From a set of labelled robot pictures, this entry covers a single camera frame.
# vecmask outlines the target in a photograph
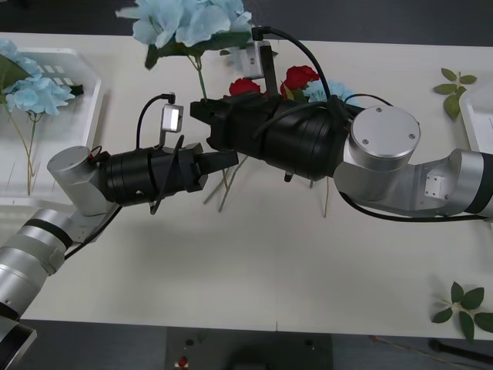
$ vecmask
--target light blue flower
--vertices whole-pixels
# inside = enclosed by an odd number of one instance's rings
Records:
[[[136,0],[137,7],[124,8],[116,15],[138,19],[134,37],[147,45],[162,48],[173,36],[187,47],[208,41],[219,32],[251,29],[252,15],[242,0]]]
[[[68,86],[59,86],[51,79],[42,78],[37,81],[18,81],[12,93],[5,97],[8,110],[14,107],[25,112],[47,113],[58,115],[59,106],[67,106],[67,100],[74,99]]]
[[[327,83],[330,93],[337,95],[341,100],[345,100],[348,96],[354,94],[353,90],[348,89],[342,82],[335,82],[332,79],[328,79]],[[321,80],[309,82],[307,85],[308,87],[303,91],[303,94],[308,98],[309,103],[327,101]],[[351,100],[351,104],[357,105],[353,100]]]
[[[9,39],[0,39],[0,54],[15,62],[17,56],[17,46]]]
[[[42,78],[42,73],[38,67],[38,63],[32,59],[24,57],[20,52],[18,52],[17,46],[15,46],[14,42],[11,40],[0,39],[0,54],[17,63],[22,69],[31,75],[27,78],[29,81],[37,81]],[[10,93],[14,88],[15,85],[7,86],[4,89],[4,92]]]
[[[143,44],[162,48],[175,34],[183,16],[181,0],[136,0],[137,7],[116,12],[118,17],[138,19],[133,37]]]
[[[178,28],[176,41],[190,47],[210,40],[218,32],[229,31],[230,28],[231,21],[224,10],[216,5],[204,6],[192,15],[189,25]]]

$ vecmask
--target white plastic tray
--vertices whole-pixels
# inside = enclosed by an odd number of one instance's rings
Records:
[[[471,149],[493,153],[493,81],[469,89],[459,104]]]
[[[20,49],[34,59],[44,77],[58,84],[83,85],[84,94],[60,107],[58,116],[44,115],[36,124],[32,150],[31,196],[27,195],[27,157],[21,140],[4,108],[0,109],[0,206],[50,207],[66,210],[72,206],[68,197],[46,169],[48,161],[71,146],[92,146],[104,89],[93,67],[72,49]],[[25,140],[31,137],[32,123],[27,114],[14,109],[12,114]]]

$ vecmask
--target green leaf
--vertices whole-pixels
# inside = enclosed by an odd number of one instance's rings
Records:
[[[466,75],[461,77],[461,83],[465,85],[471,85],[472,83],[475,83],[478,78],[473,75]]]
[[[146,68],[151,70],[156,65],[157,59],[159,59],[159,53],[156,46],[149,45],[149,48],[147,48]]]
[[[70,88],[70,93],[75,96],[82,95],[84,93],[84,86],[82,85],[72,86]]]
[[[441,95],[449,95],[457,90],[457,85],[454,83],[444,83],[433,88],[433,91]]]
[[[3,81],[3,86],[0,86],[0,90],[6,89],[12,86],[18,81],[31,77],[24,69],[19,67],[9,58],[0,54],[0,83]]]
[[[441,74],[449,81],[454,82],[457,80],[457,76],[450,69],[442,68]]]
[[[483,300],[485,299],[485,289],[476,288],[472,291],[468,291],[464,298],[462,298],[461,306],[466,310],[475,310],[481,306]]]
[[[303,94],[303,90],[302,89],[296,89],[296,90],[294,90],[293,91],[293,95],[294,95],[294,100],[296,100],[297,102],[307,103],[307,98]]]
[[[452,303],[460,302],[464,297],[464,289],[462,286],[457,284],[455,281],[451,289]]]
[[[445,112],[452,118],[456,119],[461,112],[461,107],[459,106],[459,98],[457,95],[450,95],[444,101]]]
[[[447,308],[446,310],[438,312],[432,319],[431,322],[434,322],[435,324],[443,324],[444,322],[447,322],[450,320],[452,317],[452,314],[454,312],[452,311],[451,308]]]
[[[479,328],[483,329],[484,331],[493,333],[493,314],[484,314],[484,313],[476,314],[475,323]]]
[[[465,87],[461,86],[458,88],[458,90],[455,92],[455,95],[460,99],[462,94],[468,91]]]
[[[465,338],[470,343],[475,343],[475,323],[472,321],[472,317],[467,312],[459,312],[459,320],[461,322],[461,329]]]
[[[206,50],[223,50],[236,47],[244,47],[250,40],[251,32],[223,32],[216,33],[208,41],[202,41],[191,47],[186,47],[173,38],[161,49],[149,45],[146,58],[146,68],[151,69],[159,58],[166,56],[202,56]]]
[[[291,90],[289,90],[287,88],[287,86],[283,83],[283,86],[284,86],[284,90],[286,90],[286,97],[289,99],[289,100],[294,100],[294,95],[293,95],[293,92]]]

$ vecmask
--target wire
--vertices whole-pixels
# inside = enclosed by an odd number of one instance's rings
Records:
[[[314,108],[317,106],[325,106],[325,104],[326,104],[326,102],[312,102],[312,103],[303,104],[302,106],[295,106],[291,109],[288,109],[287,111],[282,112],[280,115],[275,116],[275,117],[269,119],[268,121],[266,121],[265,123],[263,123],[258,129],[256,129],[253,132],[252,137],[254,140],[258,139],[259,136],[262,135],[263,133],[265,133],[265,131],[268,130],[274,123],[277,123],[280,120],[282,120],[283,118],[286,118],[286,117],[288,117],[288,116],[290,116],[296,112],[300,112],[301,110],[305,110],[308,108]]]
[[[358,206],[349,198],[345,193],[339,193],[342,199],[352,206],[355,210],[366,214],[368,216],[372,216],[375,218],[379,218],[381,220],[387,221],[395,221],[395,222],[415,222],[415,223],[427,223],[427,222],[452,222],[452,221],[471,221],[471,220],[484,220],[487,217],[470,215],[470,216],[455,216],[455,217],[395,217],[388,216],[386,214],[378,214],[376,212],[372,212],[363,207]]]
[[[72,252],[65,255],[65,261],[67,261],[71,256],[79,252],[83,249],[87,244],[91,243],[95,240],[107,227],[111,222],[115,219],[116,215],[122,210],[122,206],[118,206],[115,212],[110,216],[110,218],[92,235],[87,237],[78,247],[76,247]]]
[[[176,158],[178,157],[178,151],[183,145],[183,141],[185,140],[185,136],[181,135],[178,139],[178,142],[175,145],[175,149],[173,151],[173,156],[171,157],[171,162],[169,163],[168,168],[166,169],[166,172],[164,173],[164,178],[163,178],[163,185],[161,185],[161,189],[159,189],[159,193],[156,199],[156,204],[154,204],[151,207],[151,214],[154,215],[156,214],[159,205],[161,204],[161,200],[163,200],[164,197],[164,192],[166,190],[166,184],[168,183],[169,179],[169,174],[171,173],[171,169],[173,168],[173,165],[176,162]]]
[[[314,67],[317,70],[318,76],[320,77],[320,80],[322,81],[322,86],[324,87],[325,96],[327,97],[327,100],[329,99],[330,89],[329,89],[329,84],[327,83],[327,80],[325,79],[324,71],[322,70],[322,67],[320,67],[320,64],[318,63],[317,58],[315,58],[315,55],[313,55],[312,52],[305,45],[303,45],[300,41],[295,39],[289,33],[285,33],[284,31],[280,31],[279,29],[273,29],[269,26],[255,27],[252,29],[252,33],[253,33],[253,39],[254,40],[257,40],[258,37],[261,37],[261,39],[263,39],[263,37],[262,37],[263,35],[271,34],[271,35],[276,35],[276,36],[282,37],[283,39],[286,39],[287,41],[290,41],[294,45],[296,45],[302,52],[305,53],[305,55],[308,57],[308,59],[314,64]]]
[[[175,103],[175,94],[161,94],[158,96],[154,96],[147,104],[144,106],[142,109],[142,112],[140,113],[139,117],[139,122],[137,123],[137,134],[136,134],[136,150],[140,149],[140,130],[142,129],[142,122],[144,120],[144,116],[146,115],[147,110],[149,107],[156,101],[158,100],[167,100],[169,104],[174,104]]]
[[[91,154],[92,156],[97,156],[98,154],[100,154],[102,151],[102,146],[98,145],[98,146],[95,146],[94,148],[92,148],[91,150]]]
[[[382,103],[384,104],[387,104],[388,106],[393,106],[392,104],[390,104],[387,100],[383,100],[381,97],[378,97],[378,96],[375,96],[375,95],[371,95],[371,94],[353,94],[353,95],[350,95],[348,96],[345,100],[344,100],[344,104],[347,103],[347,101],[349,99],[353,99],[353,98],[356,98],[358,96],[368,96],[369,98],[373,98],[373,99],[376,99],[376,100],[380,100]]]

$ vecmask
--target table surface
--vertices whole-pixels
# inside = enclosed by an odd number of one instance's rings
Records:
[[[0,34],[19,46],[74,48],[104,76],[109,91],[99,120],[105,150],[131,150],[136,121],[149,98],[174,91],[185,106],[200,98],[185,58],[161,59],[151,72],[144,45],[127,36]],[[275,42],[277,78],[308,61],[287,42]],[[461,120],[443,112],[441,67],[493,78],[493,49],[424,45],[307,42],[328,78],[372,93],[413,114],[422,138],[411,162],[467,147]],[[234,69],[204,58],[208,94],[227,93]],[[363,106],[373,103],[361,100]],[[159,107],[146,116],[143,143],[156,143]],[[209,136],[190,118],[186,143]],[[177,136],[170,136],[173,145]],[[248,160],[226,206],[203,205],[203,192],[166,199],[156,216],[146,205],[126,208],[108,230],[49,278],[24,318],[202,328],[312,331],[460,338],[458,324],[435,325],[438,298],[453,281],[484,286],[493,309],[493,233],[480,221],[394,224],[359,214],[331,180],[283,182],[283,171]],[[2,241],[12,230],[0,233]],[[483,331],[476,338],[491,339]]]

